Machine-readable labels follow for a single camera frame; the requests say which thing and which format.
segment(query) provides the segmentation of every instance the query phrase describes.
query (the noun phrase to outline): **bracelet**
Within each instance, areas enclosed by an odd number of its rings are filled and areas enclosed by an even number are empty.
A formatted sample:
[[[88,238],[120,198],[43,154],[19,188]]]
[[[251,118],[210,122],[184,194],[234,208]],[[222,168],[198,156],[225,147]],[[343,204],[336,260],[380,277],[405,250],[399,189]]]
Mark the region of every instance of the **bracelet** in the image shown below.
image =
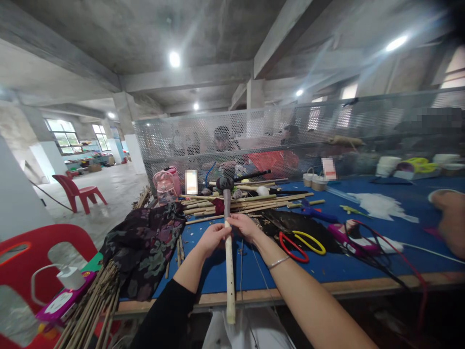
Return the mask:
[[[291,258],[291,257],[290,256],[285,256],[283,259],[280,259],[279,261],[274,262],[272,265],[268,266],[268,270],[271,270],[272,268],[274,268],[278,264],[284,262],[288,258]]]

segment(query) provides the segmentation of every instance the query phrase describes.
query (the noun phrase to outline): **hand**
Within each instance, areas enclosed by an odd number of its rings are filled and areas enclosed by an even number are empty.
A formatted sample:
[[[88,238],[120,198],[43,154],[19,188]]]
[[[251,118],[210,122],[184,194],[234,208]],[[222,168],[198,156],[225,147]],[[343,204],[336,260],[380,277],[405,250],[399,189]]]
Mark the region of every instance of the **hand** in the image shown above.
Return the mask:
[[[219,243],[230,233],[231,227],[225,228],[223,223],[213,224],[205,230],[195,248],[199,248],[205,255],[205,258],[208,258],[212,255]]]
[[[230,225],[233,225],[241,231],[242,235],[246,238],[248,242],[253,243],[253,239],[263,232],[255,224],[255,222],[249,216],[245,214],[233,213],[230,217],[227,218],[227,221]]]
[[[220,164],[220,167],[224,169],[229,169],[229,168],[234,168],[236,167],[236,161],[227,161],[222,164]]]

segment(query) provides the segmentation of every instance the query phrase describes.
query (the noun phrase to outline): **perforated metal screen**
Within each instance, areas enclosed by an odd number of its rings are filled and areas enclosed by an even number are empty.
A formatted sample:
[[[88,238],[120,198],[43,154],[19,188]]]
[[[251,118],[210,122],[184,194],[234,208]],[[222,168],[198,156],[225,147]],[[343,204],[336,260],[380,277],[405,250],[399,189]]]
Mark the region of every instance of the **perforated metal screen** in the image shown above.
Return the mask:
[[[134,127],[149,182],[156,172],[176,166],[182,187],[185,171],[198,170],[203,188],[213,162],[234,161],[236,173],[273,168],[271,178],[301,178],[309,167],[319,171],[320,157],[333,157],[338,174],[350,175],[372,173],[384,154],[428,157],[458,150],[465,89],[344,102],[141,120]],[[359,137],[366,145],[358,151],[330,146],[327,139],[334,135]],[[209,180],[234,173],[227,164],[222,169],[226,172],[214,167]]]

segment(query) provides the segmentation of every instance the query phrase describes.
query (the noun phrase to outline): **workbench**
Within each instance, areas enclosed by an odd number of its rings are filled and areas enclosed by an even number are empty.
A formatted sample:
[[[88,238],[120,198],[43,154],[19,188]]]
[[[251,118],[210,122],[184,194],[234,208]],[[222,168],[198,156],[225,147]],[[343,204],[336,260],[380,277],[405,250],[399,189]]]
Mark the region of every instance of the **workbench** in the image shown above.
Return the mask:
[[[381,219],[369,219],[361,215],[348,215],[340,205],[348,205],[357,209],[360,207],[348,200],[335,196],[326,191],[318,192],[310,188],[305,188],[302,182],[294,182],[282,185],[283,190],[309,190],[314,192],[310,200],[325,199],[326,203],[314,206],[323,212],[339,217],[343,222],[349,218],[357,219],[383,236],[396,241],[417,245],[440,254],[454,257],[446,247],[445,243],[438,237],[430,235],[424,228],[437,227],[441,219],[441,212],[438,211],[427,200],[430,192],[436,189],[449,188],[465,192],[465,180],[463,178],[440,177],[423,179],[415,182],[415,185],[382,185],[370,183],[373,177],[361,176],[353,177],[333,185],[345,193],[380,193],[395,198],[401,202],[402,208],[407,215],[418,217],[420,223],[408,222],[401,218],[394,218],[394,221]],[[215,221],[201,222],[187,225],[183,231],[182,239],[184,251],[187,255],[199,241],[202,233],[210,226],[210,223],[223,222],[223,219]],[[246,306],[268,306],[272,303],[282,304],[282,298],[276,289],[271,274],[257,251],[252,250],[244,241],[243,261],[241,268],[242,238],[234,237],[233,258],[234,274],[236,283],[236,306],[242,303]],[[405,247],[405,256],[422,273],[424,279],[429,284],[429,290],[447,289],[465,284],[465,265],[435,256],[433,254]],[[357,259],[346,254],[326,254],[324,256],[309,252],[310,262],[300,264],[311,276],[318,280],[336,298],[356,298],[374,295],[392,294],[402,292],[401,287],[392,279],[388,278],[381,271],[372,268]],[[88,268],[94,269],[95,264],[101,256],[96,256],[91,261]],[[400,256],[391,255],[391,270],[397,276],[401,276],[406,285],[414,290],[421,290],[418,279],[413,275],[411,269],[403,262]],[[137,302],[121,300],[116,317],[137,317],[144,316],[150,309],[152,303],[165,288],[166,283],[177,271],[174,259],[170,263],[169,278],[162,279],[151,302]],[[225,253],[222,250],[216,251],[203,267],[201,284],[199,286],[200,299],[195,305],[195,312],[205,312],[212,308],[221,308],[226,305],[226,265]],[[243,298],[241,296],[241,276]]]

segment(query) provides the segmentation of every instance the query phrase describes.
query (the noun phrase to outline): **red plastic chair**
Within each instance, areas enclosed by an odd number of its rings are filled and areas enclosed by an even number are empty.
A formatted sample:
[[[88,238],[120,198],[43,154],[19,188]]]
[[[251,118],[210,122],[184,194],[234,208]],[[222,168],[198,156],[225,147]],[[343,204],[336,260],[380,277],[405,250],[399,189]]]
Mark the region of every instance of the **red plastic chair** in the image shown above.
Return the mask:
[[[91,237],[84,229],[72,224],[48,225],[0,243],[0,255],[16,247],[27,246],[25,250],[0,263],[0,285],[11,287],[28,304],[34,314],[37,314],[42,306],[32,300],[31,277],[36,270],[53,264],[48,258],[48,251],[60,242],[71,243],[86,261],[90,261],[97,254]],[[56,277],[58,273],[57,268],[48,268],[37,275],[35,279],[37,299],[48,303],[56,296],[62,288]],[[28,348],[48,348],[49,345],[52,348],[54,342],[56,341],[47,341],[42,336],[37,336]],[[20,347],[0,334],[0,348],[17,349]]]
[[[52,177],[55,178],[57,182],[60,183],[61,186],[63,187],[74,213],[76,213],[78,210],[76,206],[76,196],[79,196],[79,199],[81,199],[81,202],[82,202],[82,205],[84,206],[84,211],[86,212],[86,214],[89,214],[91,212],[89,210],[89,203],[87,202],[87,198],[89,198],[93,204],[96,204],[97,199],[95,198],[95,194],[97,194],[98,197],[102,199],[104,204],[108,205],[102,193],[98,190],[97,187],[85,187],[85,188],[79,189],[78,186],[74,184],[74,182],[70,178],[64,175],[54,174]]]

